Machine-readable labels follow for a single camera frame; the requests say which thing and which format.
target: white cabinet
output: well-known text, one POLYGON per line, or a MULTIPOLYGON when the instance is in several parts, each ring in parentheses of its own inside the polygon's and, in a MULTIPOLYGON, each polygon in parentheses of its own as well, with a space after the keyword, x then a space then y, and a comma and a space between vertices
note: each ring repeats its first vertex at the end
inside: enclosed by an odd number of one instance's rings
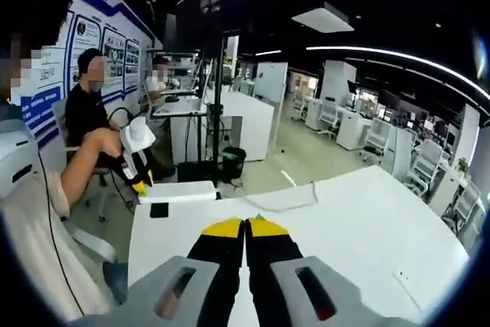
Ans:
POLYGON ((319 99, 311 99, 308 102, 308 115, 306 116, 305 124, 313 130, 320 130, 319 119, 322 113, 322 101, 319 99))

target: black shirt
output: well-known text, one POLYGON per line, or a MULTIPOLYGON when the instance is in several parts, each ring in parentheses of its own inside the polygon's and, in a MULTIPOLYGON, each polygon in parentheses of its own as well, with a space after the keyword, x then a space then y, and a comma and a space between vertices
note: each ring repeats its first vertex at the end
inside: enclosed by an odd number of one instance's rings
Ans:
POLYGON ((72 145, 80 145, 83 136, 97 128, 109 128, 107 111, 99 92, 85 92, 78 83, 68 95, 65 124, 72 145))

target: display board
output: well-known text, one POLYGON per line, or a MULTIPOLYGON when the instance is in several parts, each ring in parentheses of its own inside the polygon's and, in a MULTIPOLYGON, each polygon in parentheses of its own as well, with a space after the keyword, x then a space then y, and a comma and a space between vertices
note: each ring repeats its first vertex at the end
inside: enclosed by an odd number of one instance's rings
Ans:
POLYGON ((284 98, 287 71, 287 63, 259 63, 253 92, 274 103, 280 103, 284 98))
POLYGON ((138 90, 146 70, 142 53, 161 46, 123 0, 73 0, 57 43, 41 49, 41 59, 33 60, 36 94, 20 98, 24 120, 40 148, 58 134, 51 104, 77 84, 77 59, 83 51, 94 47, 107 57, 110 77, 102 95, 110 103, 138 90))

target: hand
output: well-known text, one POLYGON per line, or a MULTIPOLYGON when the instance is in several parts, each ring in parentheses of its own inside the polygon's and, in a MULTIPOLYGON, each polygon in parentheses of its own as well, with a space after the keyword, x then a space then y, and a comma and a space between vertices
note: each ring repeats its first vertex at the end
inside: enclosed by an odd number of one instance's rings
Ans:
POLYGON ((123 153, 119 133, 109 128, 96 129, 88 134, 87 139, 93 140, 101 152, 105 152, 114 158, 121 156, 123 153))

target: green plant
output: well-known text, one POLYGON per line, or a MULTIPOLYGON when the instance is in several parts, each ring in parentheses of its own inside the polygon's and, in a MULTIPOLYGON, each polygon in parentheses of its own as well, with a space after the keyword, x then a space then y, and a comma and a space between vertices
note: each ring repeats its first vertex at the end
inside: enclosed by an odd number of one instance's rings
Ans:
POLYGON ((469 164, 464 157, 458 159, 458 165, 456 166, 459 172, 462 172, 465 176, 469 174, 469 164))

